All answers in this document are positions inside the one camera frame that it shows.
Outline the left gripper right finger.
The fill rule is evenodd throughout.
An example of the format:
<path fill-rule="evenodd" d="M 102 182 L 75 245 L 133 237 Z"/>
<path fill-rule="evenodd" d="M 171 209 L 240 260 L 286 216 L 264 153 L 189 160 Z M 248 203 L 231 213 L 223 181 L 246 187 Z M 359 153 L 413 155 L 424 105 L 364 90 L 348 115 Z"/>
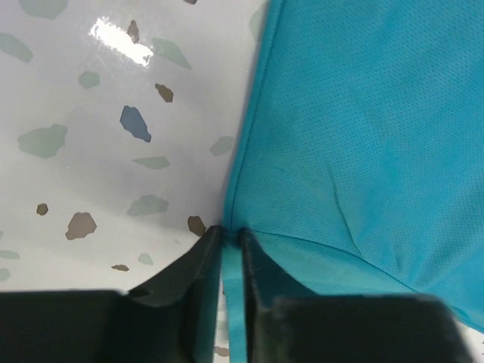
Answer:
<path fill-rule="evenodd" d="M 415 294 L 325 296 L 238 234 L 250 362 L 472 362 L 451 312 Z"/>

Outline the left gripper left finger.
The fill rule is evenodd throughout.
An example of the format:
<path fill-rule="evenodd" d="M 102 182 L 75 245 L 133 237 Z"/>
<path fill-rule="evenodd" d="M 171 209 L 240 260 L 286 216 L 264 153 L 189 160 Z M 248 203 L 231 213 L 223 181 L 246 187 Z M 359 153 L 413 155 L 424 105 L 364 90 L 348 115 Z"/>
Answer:
<path fill-rule="evenodd" d="M 222 228 L 128 293 L 1 295 L 3 362 L 211 362 Z"/>

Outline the teal t-shirt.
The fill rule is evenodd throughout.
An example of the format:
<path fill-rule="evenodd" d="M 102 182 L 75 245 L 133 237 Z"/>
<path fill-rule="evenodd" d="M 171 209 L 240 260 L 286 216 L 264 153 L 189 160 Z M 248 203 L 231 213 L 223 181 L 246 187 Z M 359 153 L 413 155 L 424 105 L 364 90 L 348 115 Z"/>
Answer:
<path fill-rule="evenodd" d="M 223 225 L 318 293 L 483 329 L 483 3 L 273 1 Z"/>

